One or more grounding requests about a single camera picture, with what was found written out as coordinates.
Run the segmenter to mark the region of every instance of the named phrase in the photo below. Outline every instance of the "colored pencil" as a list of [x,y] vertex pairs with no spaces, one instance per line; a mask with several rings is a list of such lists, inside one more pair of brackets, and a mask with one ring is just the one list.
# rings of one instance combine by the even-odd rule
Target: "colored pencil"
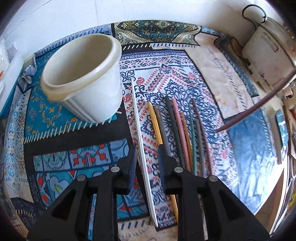
[[148,109],[149,109],[149,112],[150,112],[150,116],[151,116],[151,120],[152,120],[154,133],[155,133],[155,136],[156,136],[157,144],[161,145],[163,143],[163,141],[162,141],[162,138],[161,138],[161,134],[160,134],[159,126],[158,126],[158,123],[157,123],[156,115],[154,113],[151,102],[148,102]]
[[190,161],[189,161],[188,149],[187,149],[185,134],[184,134],[184,130],[183,130],[182,120],[181,120],[181,116],[180,116],[180,111],[178,109],[178,104],[177,104],[177,101],[175,98],[172,99],[172,106],[174,109],[175,118],[177,121],[179,135],[180,135],[180,139],[181,139],[181,145],[182,145],[184,160],[185,160],[185,167],[188,171],[191,172],[191,166],[190,166]]
[[200,122],[198,119],[196,121],[196,136],[197,136],[197,143],[198,143],[198,153],[200,154],[200,176],[204,177],[204,165],[205,165],[205,153],[203,150],[202,144],[202,133],[200,129]]
[[158,227],[158,222],[157,222],[157,217],[156,217],[156,212],[155,212],[155,207],[154,207],[153,197],[152,197],[152,192],[151,192],[151,187],[150,187],[150,181],[149,181],[149,176],[148,176],[148,171],[147,171],[147,164],[146,164],[146,157],[145,157],[144,145],[143,145],[143,140],[142,140],[137,99],[136,99],[135,87],[134,87],[133,81],[131,81],[131,85],[132,85],[132,95],[133,95],[133,109],[134,109],[134,114],[135,114],[135,123],[136,123],[136,129],[137,129],[137,137],[138,137],[138,146],[139,146],[139,150],[140,150],[142,174],[144,175],[144,184],[145,184],[145,191],[146,191],[146,196],[147,196],[147,200],[148,200],[148,207],[149,207],[150,217],[153,221],[153,224],[155,227]]
[[196,140],[195,140],[194,122],[193,122],[193,116],[191,113],[190,101],[188,101],[188,107],[189,107],[189,118],[190,118],[191,143],[192,143],[193,174],[196,175],[197,173],[196,172],[197,170]]
[[186,119],[185,119],[185,116],[184,116],[183,112],[181,112],[181,118],[182,118],[185,138],[186,138],[186,144],[187,144],[187,149],[188,149],[190,166],[191,166],[191,170],[193,171],[194,167],[193,167],[193,160],[192,160],[192,148],[191,148],[191,143],[190,143],[190,136],[189,136],[189,132],[188,132],[187,124],[186,124]]
[[155,115],[156,115],[156,118],[157,118],[157,122],[158,122],[158,125],[159,125],[161,138],[162,138],[163,144],[165,146],[165,151],[166,151],[168,156],[172,156],[172,154],[170,152],[170,145],[168,143],[168,137],[167,137],[166,131],[165,131],[165,125],[163,123],[163,118],[162,118],[161,113],[160,113],[160,109],[159,109],[159,107],[157,105],[154,105],[153,109],[154,109],[154,112],[155,112]]
[[198,110],[198,107],[196,105],[196,102],[194,99],[193,100],[193,106],[195,107],[195,110],[196,110],[196,114],[197,114],[197,118],[198,118],[198,121],[199,121],[199,124],[200,124],[200,130],[201,130],[201,134],[202,134],[202,137],[203,139],[205,140],[205,151],[206,151],[206,155],[207,155],[207,159],[209,161],[209,165],[210,165],[210,168],[211,168],[211,156],[210,156],[210,150],[209,150],[209,146],[207,144],[207,136],[205,134],[205,128],[203,126],[203,123],[202,123],[202,119],[200,117],[200,112]]
[[[163,141],[162,141],[162,138],[161,138],[161,134],[160,134],[159,126],[158,126],[158,123],[157,123],[156,115],[154,113],[154,109],[152,107],[151,102],[148,102],[148,108],[149,108],[149,112],[150,112],[150,116],[151,116],[151,120],[152,120],[153,129],[154,129],[154,132],[155,132],[157,144],[161,145],[163,143]],[[176,218],[176,221],[178,223],[179,212],[178,212],[176,197],[175,197],[175,195],[170,195],[170,198],[172,200],[172,205],[173,205],[173,209],[174,209],[174,213],[175,213],[175,218]]]
[[165,97],[165,105],[166,105],[166,107],[168,109],[168,114],[169,114],[169,117],[170,117],[173,133],[174,133],[175,140],[176,140],[177,156],[178,156],[178,158],[179,158],[179,160],[181,162],[181,167],[185,168],[184,155],[183,155],[183,152],[182,152],[182,146],[181,146],[180,136],[179,136],[179,133],[178,133],[176,118],[175,118],[175,115],[174,115],[172,104],[170,102],[170,98],[168,96]]

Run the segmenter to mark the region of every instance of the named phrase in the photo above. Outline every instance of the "metal bolt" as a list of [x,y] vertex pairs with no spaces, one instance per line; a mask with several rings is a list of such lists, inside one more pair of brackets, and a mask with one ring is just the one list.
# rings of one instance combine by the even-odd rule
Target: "metal bolt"
[[181,173],[181,172],[183,172],[183,168],[182,167],[175,167],[175,172],[177,172],[177,173]]
[[216,176],[214,176],[214,175],[210,175],[210,176],[209,176],[209,180],[210,180],[211,182],[217,182],[217,181],[218,181],[218,177],[216,177]]
[[120,168],[119,167],[111,167],[112,172],[119,172]]
[[84,181],[85,180],[85,176],[84,175],[79,175],[78,177],[77,177],[77,181],[79,181],[79,182],[82,182],[82,181]]

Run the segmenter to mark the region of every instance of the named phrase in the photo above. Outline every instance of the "stick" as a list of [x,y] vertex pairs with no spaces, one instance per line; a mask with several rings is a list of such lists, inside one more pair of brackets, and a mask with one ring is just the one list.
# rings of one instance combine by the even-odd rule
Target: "stick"
[[196,105],[196,102],[195,102],[195,99],[192,99],[193,100],[193,106],[195,107],[195,110],[196,110],[196,114],[197,114],[197,118],[198,118],[198,121],[199,121],[199,125],[200,125],[200,130],[202,132],[202,137],[204,138],[205,140],[205,150],[206,150],[206,154],[207,154],[207,159],[209,160],[209,163],[210,163],[210,168],[211,168],[211,156],[210,156],[210,150],[209,150],[209,146],[207,144],[207,136],[205,134],[205,128],[203,126],[203,123],[202,123],[202,119],[200,117],[200,112],[198,110],[198,107]]
[[197,167],[197,160],[196,160],[196,141],[195,141],[195,130],[194,130],[194,123],[193,123],[193,116],[191,114],[191,106],[190,101],[188,101],[189,107],[189,118],[190,118],[190,131],[191,131],[191,143],[192,143],[192,155],[193,155],[193,174],[196,175],[196,167]]
[[148,176],[148,171],[147,171],[147,164],[146,164],[146,157],[145,157],[144,145],[143,145],[143,140],[142,140],[137,99],[136,99],[135,87],[134,87],[133,81],[131,81],[131,86],[132,86],[132,94],[133,94],[133,109],[134,109],[134,113],[135,113],[135,123],[136,123],[136,128],[137,128],[138,146],[140,149],[142,174],[144,174],[144,184],[145,184],[146,196],[148,199],[148,207],[149,207],[150,217],[153,221],[153,224],[155,227],[158,227],[156,212],[155,212],[154,203],[153,203],[153,197],[152,197],[152,193],[151,193],[150,181],[149,181],[149,176]]
[[181,146],[180,136],[179,136],[179,133],[178,133],[176,118],[175,118],[175,115],[174,115],[172,104],[170,102],[170,98],[168,96],[165,97],[165,105],[166,105],[166,107],[168,109],[168,114],[169,114],[169,117],[170,117],[173,133],[174,133],[175,140],[176,140],[177,156],[178,156],[178,158],[179,158],[179,160],[181,162],[181,166],[185,168],[184,155],[183,155],[183,152],[182,152],[182,146]]
[[[162,141],[162,138],[161,138],[161,134],[160,134],[160,131],[159,131],[159,126],[158,126],[158,123],[157,123],[156,115],[154,113],[151,102],[148,102],[148,108],[149,108],[149,111],[150,111],[150,115],[151,115],[151,119],[152,119],[152,125],[153,125],[153,129],[154,129],[154,132],[155,132],[157,144],[161,145],[163,143],[163,141]],[[176,197],[175,197],[175,195],[170,195],[170,198],[172,200],[172,205],[173,205],[173,209],[174,209],[174,213],[175,213],[175,218],[176,218],[176,221],[178,223],[178,221],[179,221],[179,219],[178,219],[179,218],[179,212],[178,212]]]
[[179,135],[180,135],[180,139],[181,139],[181,144],[182,144],[182,149],[183,149],[183,154],[184,154],[184,160],[185,160],[185,167],[186,167],[186,169],[188,171],[191,172],[185,134],[184,134],[184,130],[183,130],[183,125],[182,125],[182,121],[181,121],[180,112],[179,112],[179,109],[178,109],[178,104],[177,104],[177,101],[176,101],[175,98],[172,99],[172,105],[173,105],[173,109],[174,109],[174,113],[175,113],[175,117],[176,117],[176,121],[177,121],[177,126],[178,126],[178,130],[179,130]]
[[231,119],[231,121],[217,129],[216,133],[229,129],[230,127],[236,125],[237,123],[239,123],[240,121],[254,113],[257,109],[259,109],[261,106],[266,104],[272,97],[274,97],[283,87],[285,87],[285,85],[294,77],[294,75],[296,75],[296,67],[294,67],[294,69],[288,74],[286,78],[283,78],[277,83],[272,92],[266,95],[257,104],[253,105],[250,109],[237,114],[233,119]]
[[165,125],[163,123],[163,118],[161,117],[161,113],[160,113],[160,109],[157,105],[153,106],[156,118],[157,118],[157,122],[159,125],[159,129],[160,129],[160,133],[161,133],[161,138],[163,140],[163,144],[165,145],[165,151],[167,153],[168,156],[172,156],[171,152],[170,152],[170,145],[168,143],[168,137],[166,135],[166,131],[165,131]]
[[200,176],[204,177],[204,166],[205,166],[205,153],[203,150],[203,144],[202,144],[202,133],[200,129],[200,122],[198,119],[196,119],[196,135],[197,135],[197,143],[198,143],[198,152],[200,154]]
[[192,148],[191,148],[191,143],[190,143],[190,136],[189,136],[189,132],[188,132],[188,128],[187,128],[187,124],[186,124],[186,120],[185,120],[185,116],[184,116],[184,113],[183,112],[181,112],[181,119],[182,119],[184,133],[185,133],[185,138],[186,138],[186,144],[187,144],[187,149],[188,149],[190,166],[191,166],[192,171],[194,171],[193,160],[192,160]]

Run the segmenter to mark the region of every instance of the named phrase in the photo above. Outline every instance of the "patterned tablecloth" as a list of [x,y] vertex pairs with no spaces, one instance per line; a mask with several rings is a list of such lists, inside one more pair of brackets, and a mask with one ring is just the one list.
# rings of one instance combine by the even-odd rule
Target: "patterned tablecloth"
[[[112,35],[122,45],[122,111],[99,124],[85,123],[61,104],[47,101],[39,79],[46,62],[56,50],[74,38],[92,33]],[[187,100],[196,100],[210,150],[210,160],[206,158],[204,166],[206,174],[219,177],[253,213],[256,212],[269,191],[267,183],[272,178],[276,154],[264,110],[251,115],[244,125],[235,126],[229,132],[215,133],[224,122],[253,106],[258,99],[252,81],[228,50],[229,43],[230,36],[206,27],[170,21],[138,20],[90,28],[37,51],[34,54],[34,68],[37,72],[25,93],[16,88],[5,136],[5,183],[24,224],[31,228],[79,173],[89,177],[100,175],[126,155],[129,138],[137,144],[131,81],[136,90],[159,227],[174,226],[176,220],[170,198],[163,193],[160,183],[157,144],[147,101],[160,106],[170,149],[177,158],[176,143],[164,103],[166,95],[177,100],[187,124]],[[119,123],[124,121],[126,125],[120,128],[129,130],[131,136],[127,136],[127,140],[122,138],[102,142],[98,132],[97,140],[90,142],[86,135],[88,132],[83,132],[86,129],[109,130],[108,126],[119,128]],[[42,148],[38,143],[49,139],[62,140],[70,136],[71,132],[80,133],[77,137],[88,144],[69,140],[72,144],[57,147],[57,150],[45,148],[43,152],[36,151],[37,147]],[[244,138],[247,136],[251,144],[240,145],[238,140],[246,140]],[[30,157],[28,154],[24,157],[24,149],[25,153],[30,153]],[[264,169],[260,188],[256,184],[258,177],[254,172],[246,171],[256,168]],[[199,175],[199,170],[198,162],[196,175]],[[141,188],[138,180],[135,180],[132,194],[118,197],[118,218],[123,220],[119,223],[121,239],[139,236],[142,240],[151,240],[152,237],[156,240],[176,239],[176,227],[156,233],[149,225],[149,218],[145,218],[147,215]]]

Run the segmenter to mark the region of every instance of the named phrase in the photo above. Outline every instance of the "white wall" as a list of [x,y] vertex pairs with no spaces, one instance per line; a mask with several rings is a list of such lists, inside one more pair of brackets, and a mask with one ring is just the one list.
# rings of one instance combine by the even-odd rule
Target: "white wall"
[[[46,45],[74,32],[125,20],[163,19],[193,23],[235,36],[245,44],[254,33],[242,18],[248,4],[259,4],[268,16],[279,18],[264,0],[27,0],[1,38],[16,42],[24,60]],[[258,19],[254,8],[246,16]]]

